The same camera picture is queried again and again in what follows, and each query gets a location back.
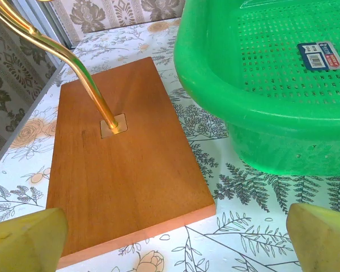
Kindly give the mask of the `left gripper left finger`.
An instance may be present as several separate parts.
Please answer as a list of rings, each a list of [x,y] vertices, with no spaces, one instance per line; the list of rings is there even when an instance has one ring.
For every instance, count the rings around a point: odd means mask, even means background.
[[[0,222],[0,271],[56,271],[67,233],[61,208]]]

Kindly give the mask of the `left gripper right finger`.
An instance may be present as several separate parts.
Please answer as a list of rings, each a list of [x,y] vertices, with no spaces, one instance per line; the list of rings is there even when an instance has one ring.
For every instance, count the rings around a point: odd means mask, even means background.
[[[340,271],[340,212],[293,203],[286,226],[302,271]]]

